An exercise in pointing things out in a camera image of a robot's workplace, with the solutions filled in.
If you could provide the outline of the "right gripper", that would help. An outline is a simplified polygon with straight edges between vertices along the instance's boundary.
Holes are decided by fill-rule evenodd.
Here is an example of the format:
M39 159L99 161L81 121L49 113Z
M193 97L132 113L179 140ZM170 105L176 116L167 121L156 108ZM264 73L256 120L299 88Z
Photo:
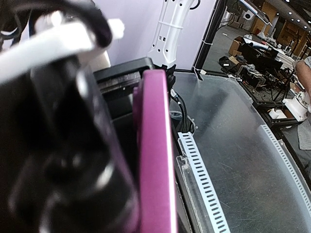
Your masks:
M0 86L0 230L133 233L138 192L94 76L66 58Z

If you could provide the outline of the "black phone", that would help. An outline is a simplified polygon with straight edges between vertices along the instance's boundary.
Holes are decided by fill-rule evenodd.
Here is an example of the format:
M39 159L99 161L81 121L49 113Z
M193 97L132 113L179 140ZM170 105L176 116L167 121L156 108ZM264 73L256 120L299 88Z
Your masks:
M139 151L140 232L176 233L173 142L166 73L146 70L133 90Z

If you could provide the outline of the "pole phone stand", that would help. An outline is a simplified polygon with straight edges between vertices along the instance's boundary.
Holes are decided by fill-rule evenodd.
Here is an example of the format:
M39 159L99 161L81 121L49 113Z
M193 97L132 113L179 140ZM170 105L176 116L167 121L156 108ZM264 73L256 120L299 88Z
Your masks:
M136 85L145 70L154 69L151 58L144 57L95 71L94 77L103 94Z

